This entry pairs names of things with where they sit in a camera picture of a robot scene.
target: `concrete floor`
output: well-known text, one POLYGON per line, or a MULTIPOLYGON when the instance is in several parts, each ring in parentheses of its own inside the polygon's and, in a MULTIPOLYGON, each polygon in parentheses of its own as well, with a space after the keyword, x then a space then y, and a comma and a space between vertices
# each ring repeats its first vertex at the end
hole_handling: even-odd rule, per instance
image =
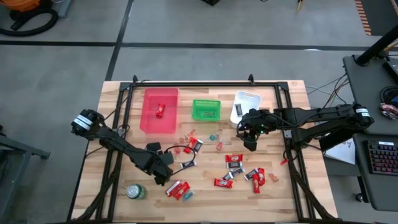
MULTIPOLYGON (((52 30, 19 39, 0 35, 0 40, 115 42, 127 2, 74 1, 68 18, 52 30)), ((222 0, 210 7, 199 0, 135 0, 123 42, 263 44, 285 50, 122 47, 112 80, 133 75, 141 80, 242 80, 252 73, 257 80, 302 79, 320 86, 342 76, 344 56, 360 52, 286 50, 290 45, 367 47, 378 39, 363 32, 353 0, 306 0, 299 13, 296 2, 222 0)), ((6 13, 0 8, 1 27, 11 23, 6 13)), ((46 15, 39 16, 27 27, 44 20, 46 15)), ((9 137, 52 152, 48 161, 32 159, 12 219, 66 219, 86 147, 86 141, 70 134, 70 122, 83 108, 96 108, 113 50, 0 45, 0 124, 9 137)), ((323 90, 332 92, 333 85, 323 90)), ((353 100, 349 86, 340 96, 353 100)), ((312 106, 323 106, 328 95, 315 92, 309 98, 312 106)), ((355 177, 331 176, 330 182, 340 218, 398 220, 398 213, 355 202, 355 177)))

